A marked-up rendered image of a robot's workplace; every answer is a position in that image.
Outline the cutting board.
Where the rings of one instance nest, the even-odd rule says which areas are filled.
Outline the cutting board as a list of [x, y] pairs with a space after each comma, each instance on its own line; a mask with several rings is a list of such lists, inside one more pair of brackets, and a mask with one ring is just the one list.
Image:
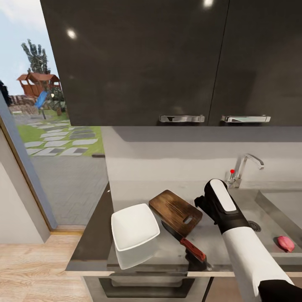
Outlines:
[[[151, 199], [149, 205], [183, 236], [186, 236], [203, 216], [199, 209], [170, 190], [165, 190]], [[183, 223], [189, 216], [194, 218], [188, 224]]]

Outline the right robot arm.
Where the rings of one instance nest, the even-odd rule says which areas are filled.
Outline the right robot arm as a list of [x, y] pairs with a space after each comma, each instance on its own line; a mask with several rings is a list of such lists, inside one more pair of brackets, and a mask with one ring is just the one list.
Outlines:
[[261, 243], [224, 182], [210, 180], [195, 200], [219, 226], [243, 302], [302, 302], [302, 289]]

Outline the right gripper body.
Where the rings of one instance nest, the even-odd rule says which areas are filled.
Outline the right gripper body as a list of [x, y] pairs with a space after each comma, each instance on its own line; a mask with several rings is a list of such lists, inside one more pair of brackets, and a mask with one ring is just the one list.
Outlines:
[[204, 197], [205, 196], [201, 196], [201, 197], [197, 198], [195, 200], [195, 205], [198, 206], [198, 207], [200, 207], [208, 216], [210, 216], [214, 221], [216, 221], [215, 216], [213, 214], [213, 211], [211, 209], [211, 206], [210, 205], [208, 206], [204, 202]]

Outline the vidalia onion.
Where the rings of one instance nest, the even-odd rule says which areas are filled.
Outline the vidalia onion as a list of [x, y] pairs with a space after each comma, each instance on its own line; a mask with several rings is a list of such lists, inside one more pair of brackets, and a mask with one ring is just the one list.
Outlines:
[[277, 243], [282, 249], [288, 250], [290, 253], [295, 248], [295, 245], [294, 245], [293, 241], [289, 237], [286, 237], [286, 236], [278, 237], [277, 238]]

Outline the parer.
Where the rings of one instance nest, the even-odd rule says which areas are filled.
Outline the parer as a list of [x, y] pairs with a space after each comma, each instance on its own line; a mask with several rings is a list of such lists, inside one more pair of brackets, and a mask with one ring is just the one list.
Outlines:
[[181, 243], [185, 244], [194, 254], [200, 256], [201, 260], [205, 260], [205, 255], [202, 251], [200, 251], [196, 246], [190, 243], [186, 238], [182, 237], [178, 232], [176, 232], [172, 227], [166, 224], [162, 220], [163, 225], [168, 229], [177, 239], [180, 240]]

